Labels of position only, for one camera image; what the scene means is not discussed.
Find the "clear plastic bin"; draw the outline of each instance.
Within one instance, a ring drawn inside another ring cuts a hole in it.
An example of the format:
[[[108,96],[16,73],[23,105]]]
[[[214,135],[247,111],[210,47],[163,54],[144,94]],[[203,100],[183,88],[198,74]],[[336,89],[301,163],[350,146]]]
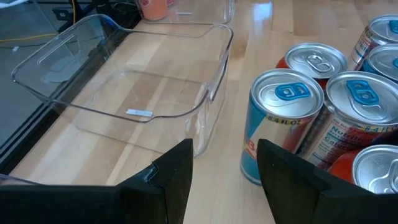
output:
[[[197,156],[224,101],[232,38],[221,24],[201,35],[160,34],[94,15],[21,62],[12,78],[81,131],[161,153],[192,138]]]
[[[136,0],[146,22],[223,24],[231,20],[234,0]]]

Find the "orange cup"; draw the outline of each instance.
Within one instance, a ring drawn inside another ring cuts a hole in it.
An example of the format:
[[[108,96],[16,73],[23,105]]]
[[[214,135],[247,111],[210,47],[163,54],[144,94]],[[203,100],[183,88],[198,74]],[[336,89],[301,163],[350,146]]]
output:
[[[139,0],[145,19],[156,21],[167,16],[167,0]]]

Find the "wooden tabletop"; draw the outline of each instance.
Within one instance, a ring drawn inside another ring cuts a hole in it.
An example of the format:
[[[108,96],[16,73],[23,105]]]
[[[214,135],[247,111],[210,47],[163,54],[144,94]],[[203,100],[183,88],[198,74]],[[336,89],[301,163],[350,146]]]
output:
[[[274,68],[297,43],[323,42],[349,55],[371,18],[397,10],[398,1],[391,0],[236,1],[233,19],[227,24],[234,30],[234,39],[226,99],[206,152],[194,161],[185,223],[274,223],[262,188],[249,183],[239,171],[253,79]],[[142,22],[137,28],[198,29]],[[82,132],[60,117],[11,175],[42,183],[117,184],[159,156]]]

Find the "blue pull tab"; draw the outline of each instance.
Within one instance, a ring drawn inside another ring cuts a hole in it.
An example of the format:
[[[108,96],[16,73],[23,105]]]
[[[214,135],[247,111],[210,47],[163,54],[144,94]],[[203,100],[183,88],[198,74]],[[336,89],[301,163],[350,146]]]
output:
[[[395,68],[398,68],[398,58],[395,58],[395,59],[392,61],[392,65],[393,65]]]
[[[389,21],[388,24],[390,26],[390,30],[395,34],[398,34],[398,21]]]
[[[311,93],[303,83],[291,83],[277,86],[275,95],[281,100],[295,100],[308,97]]]
[[[379,102],[378,95],[367,81],[350,80],[347,81],[347,87],[357,103],[372,106]]]

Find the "can label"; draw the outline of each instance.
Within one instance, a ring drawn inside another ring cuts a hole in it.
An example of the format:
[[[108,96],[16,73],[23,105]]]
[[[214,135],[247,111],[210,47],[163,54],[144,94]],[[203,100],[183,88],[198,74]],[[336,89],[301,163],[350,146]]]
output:
[[[372,36],[373,34],[367,26],[351,53],[351,59],[354,64],[352,67],[353,70],[358,70],[361,68],[365,57],[373,48],[379,45],[378,43],[372,41]]]
[[[299,155],[321,169],[328,169],[337,158],[348,151],[370,146],[378,138],[397,129],[397,126],[353,126],[329,112],[327,107],[317,118],[304,140]]]
[[[266,114],[250,97],[241,158],[243,174],[252,183],[261,185],[256,160],[258,140],[267,139],[288,151],[295,152],[308,131],[313,117],[284,119],[273,114]]]

